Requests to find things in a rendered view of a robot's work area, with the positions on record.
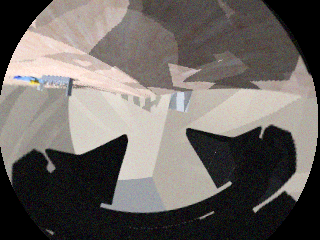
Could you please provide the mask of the light blue flat mat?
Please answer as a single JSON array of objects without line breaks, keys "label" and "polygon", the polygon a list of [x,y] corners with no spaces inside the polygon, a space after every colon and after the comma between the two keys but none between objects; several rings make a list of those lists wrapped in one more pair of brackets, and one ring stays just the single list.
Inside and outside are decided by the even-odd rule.
[{"label": "light blue flat mat", "polygon": [[[20,79],[27,80],[27,81],[31,81],[31,80],[37,81],[37,80],[39,80],[39,83],[43,83],[43,81],[41,81],[40,77],[36,77],[36,79],[33,79],[33,77],[29,77],[29,76],[23,77],[23,76],[21,76]],[[20,81],[20,79],[19,79],[19,77],[16,77],[16,80]]]}]

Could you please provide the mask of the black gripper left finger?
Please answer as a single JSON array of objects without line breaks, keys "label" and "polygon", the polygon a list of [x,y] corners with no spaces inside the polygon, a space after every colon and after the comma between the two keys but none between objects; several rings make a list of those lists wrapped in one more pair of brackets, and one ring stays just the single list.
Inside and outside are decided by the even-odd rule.
[{"label": "black gripper left finger", "polygon": [[128,135],[121,135],[107,144],[96,147],[84,155],[45,149],[53,167],[76,176],[85,188],[89,189],[101,203],[112,204],[116,181],[119,179],[121,164],[127,152]]}]

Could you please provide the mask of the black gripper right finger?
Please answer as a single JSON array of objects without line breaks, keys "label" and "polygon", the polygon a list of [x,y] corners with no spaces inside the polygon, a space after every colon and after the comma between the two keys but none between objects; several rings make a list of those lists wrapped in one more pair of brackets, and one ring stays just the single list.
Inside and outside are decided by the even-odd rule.
[{"label": "black gripper right finger", "polygon": [[240,163],[247,145],[261,136],[261,127],[241,133],[236,137],[215,135],[215,133],[187,128],[185,136],[199,156],[201,163],[217,188],[229,183],[233,169]]}]

